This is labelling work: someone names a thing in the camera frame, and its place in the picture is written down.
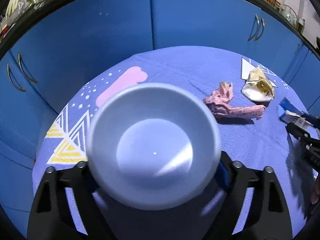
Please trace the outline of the blue white small carton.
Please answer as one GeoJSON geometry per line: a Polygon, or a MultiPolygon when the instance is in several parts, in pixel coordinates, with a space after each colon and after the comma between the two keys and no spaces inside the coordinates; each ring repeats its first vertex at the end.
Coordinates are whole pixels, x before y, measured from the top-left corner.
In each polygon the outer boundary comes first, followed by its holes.
{"type": "Polygon", "coordinates": [[[278,105],[279,119],[286,124],[293,123],[304,128],[307,123],[306,119],[302,117],[303,114],[287,97],[283,98],[278,105]]]}

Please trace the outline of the yellow clear snack bag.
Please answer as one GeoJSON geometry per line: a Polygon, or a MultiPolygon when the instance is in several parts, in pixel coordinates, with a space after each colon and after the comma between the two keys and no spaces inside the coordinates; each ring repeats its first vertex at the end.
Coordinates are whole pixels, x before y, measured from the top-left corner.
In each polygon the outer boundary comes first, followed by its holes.
{"type": "Polygon", "coordinates": [[[270,102],[274,100],[275,96],[271,82],[259,67],[249,72],[241,92],[253,102],[270,102]]]}

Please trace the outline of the pink paper wrapper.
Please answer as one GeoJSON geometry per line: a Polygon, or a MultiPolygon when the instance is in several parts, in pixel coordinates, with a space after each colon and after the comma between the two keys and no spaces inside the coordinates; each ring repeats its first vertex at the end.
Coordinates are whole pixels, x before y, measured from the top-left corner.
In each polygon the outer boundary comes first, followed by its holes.
{"type": "Polygon", "coordinates": [[[229,103],[233,99],[233,84],[220,82],[219,88],[214,90],[210,96],[203,99],[203,103],[210,109],[216,118],[240,118],[257,119],[262,118],[266,109],[264,105],[248,107],[234,107],[229,103]]]}

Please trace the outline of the white plastic bowl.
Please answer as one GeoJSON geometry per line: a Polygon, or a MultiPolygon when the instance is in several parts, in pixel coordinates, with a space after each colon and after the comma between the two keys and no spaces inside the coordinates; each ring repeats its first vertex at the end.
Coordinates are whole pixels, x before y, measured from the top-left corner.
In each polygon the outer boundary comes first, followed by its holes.
{"type": "Polygon", "coordinates": [[[217,122],[185,89],[142,83],[118,92],[89,126],[86,154],[97,184],[141,210],[179,206],[212,180],[221,158],[217,122]]]}

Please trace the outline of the blue kitchen base cabinets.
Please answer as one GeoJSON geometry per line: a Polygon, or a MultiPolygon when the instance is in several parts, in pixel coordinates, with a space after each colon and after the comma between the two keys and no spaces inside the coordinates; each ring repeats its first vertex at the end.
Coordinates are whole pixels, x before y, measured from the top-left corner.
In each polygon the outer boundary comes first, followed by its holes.
{"type": "Polygon", "coordinates": [[[195,95],[222,80],[240,92],[241,58],[288,97],[319,113],[319,55],[279,18],[246,0],[75,0],[1,43],[1,205],[22,234],[38,176],[60,139],[58,118],[82,146],[96,94],[136,64],[149,81],[195,95]]]}

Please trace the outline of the blue patterned tablecloth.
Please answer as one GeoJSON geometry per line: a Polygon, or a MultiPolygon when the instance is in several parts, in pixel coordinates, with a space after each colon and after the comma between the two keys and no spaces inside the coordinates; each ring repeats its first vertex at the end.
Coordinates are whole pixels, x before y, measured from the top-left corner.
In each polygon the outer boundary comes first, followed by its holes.
{"type": "MultiPolygon", "coordinates": [[[[65,105],[48,130],[33,169],[33,188],[39,187],[45,169],[70,168],[87,160],[87,131],[99,108],[117,92],[140,83],[167,83],[187,90],[200,100],[225,81],[233,85],[233,107],[251,107],[242,94],[243,64],[250,59],[210,47],[179,46],[140,53],[125,59],[86,83],[65,105]]],[[[300,145],[287,134],[278,118],[279,104],[288,98],[298,109],[306,106],[297,91],[270,68],[263,72],[275,85],[275,97],[260,119],[219,118],[221,148],[233,160],[250,168],[275,169],[290,212],[292,233],[306,224],[314,171],[300,157],[300,145]]],[[[146,193],[167,192],[183,182],[198,161],[208,163],[210,146],[203,115],[186,100],[151,92],[142,98],[128,96],[110,116],[101,134],[138,139],[139,153],[131,144],[116,144],[125,153],[111,158],[122,180],[146,193]]],[[[146,212],[114,201],[103,192],[93,194],[112,230],[120,239],[199,239],[215,218],[225,193],[217,185],[197,199],[170,210],[146,212]]]]}

